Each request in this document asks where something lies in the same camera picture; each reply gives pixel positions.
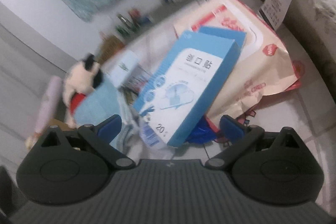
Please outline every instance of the beige package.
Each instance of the beige package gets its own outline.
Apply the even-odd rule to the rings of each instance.
[[[197,31],[202,25],[247,33],[236,65],[207,112],[215,126],[219,126],[224,114],[236,118],[262,96],[283,92],[296,82],[281,40],[238,0],[210,0],[178,20],[174,27],[180,36],[184,30]]]

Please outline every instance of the stuffed dog toy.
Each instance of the stuffed dog toy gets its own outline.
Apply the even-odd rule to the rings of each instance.
[[[103,82],[103,73],[93,54],[76,63],[64,79],[63,102],[68,108],[67,124],[76,127],[73,114],[80,103]]]

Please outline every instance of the dark blue object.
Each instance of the dark blue object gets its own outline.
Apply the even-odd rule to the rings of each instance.
[[[208,122],[203,116],[194,127],[186,142],[203,144],[216,139],[215,132],[210,128]]]
[[[219,129],[225,138],[227,138],[232,144],[242,139],[248,130],[246,126],[237,122],[229,115],[224,115],[221,117],[219,122]]]
[[[122,121],[119,115],[113,115],[95,127],[99,138],[110,143],[121,131]]]

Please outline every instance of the blue and white box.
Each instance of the blue and white box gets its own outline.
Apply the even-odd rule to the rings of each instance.
[[[181,146],[222,88],[240,51],[234,39],[185,31],[134,109],[166,144]]]

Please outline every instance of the tiled floor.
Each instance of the tiled floor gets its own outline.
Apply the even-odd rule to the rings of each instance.
[[[257,10],[260,0],[240,0]],[[166,19],[149,31],[130,48],[141,56],[145,69],[154,73],[175,41],[172,23],[179,16],[198,7],[198,0]],[[279,131],[283,126],[293,127],[305,141],[325,173],[325,183],[317,203],[327,212],[336,215],[336,105],[317,69],[302,46],[285,26],[278,30],[293,61],[305,67],[302,87],[283,94],[264,97],[256,108],[250,124],[258,124],[267,131]],[[177,149],[173,159],[201,159],[206,161],[224,150],[215,142],[205,145],[185,145]]]

